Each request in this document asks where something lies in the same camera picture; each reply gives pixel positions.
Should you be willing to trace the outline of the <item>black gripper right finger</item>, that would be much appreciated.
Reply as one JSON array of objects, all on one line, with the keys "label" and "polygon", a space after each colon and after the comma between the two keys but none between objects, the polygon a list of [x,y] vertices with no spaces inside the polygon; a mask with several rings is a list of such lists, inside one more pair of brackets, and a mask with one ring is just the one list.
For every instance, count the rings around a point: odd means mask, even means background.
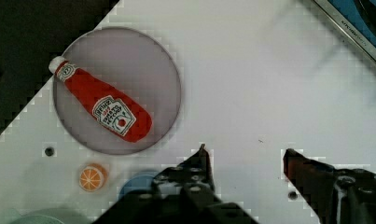
[{"label": "black gripper right finger", "polygon": [[321,224],[376,224],[376,174],[337,169],[289,148],[284,174],[314,210]]}]

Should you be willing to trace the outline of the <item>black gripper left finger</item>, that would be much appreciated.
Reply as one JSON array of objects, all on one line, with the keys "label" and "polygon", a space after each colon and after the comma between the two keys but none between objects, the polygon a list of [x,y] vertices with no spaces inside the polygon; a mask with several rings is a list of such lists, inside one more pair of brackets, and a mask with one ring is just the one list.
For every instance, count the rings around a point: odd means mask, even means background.
[{"label": "black gripper left finger", "polygon": [[215,194],[205,146],[157,174],[149,189],[134,189],[93,224],[258,224],[236,203]]}]

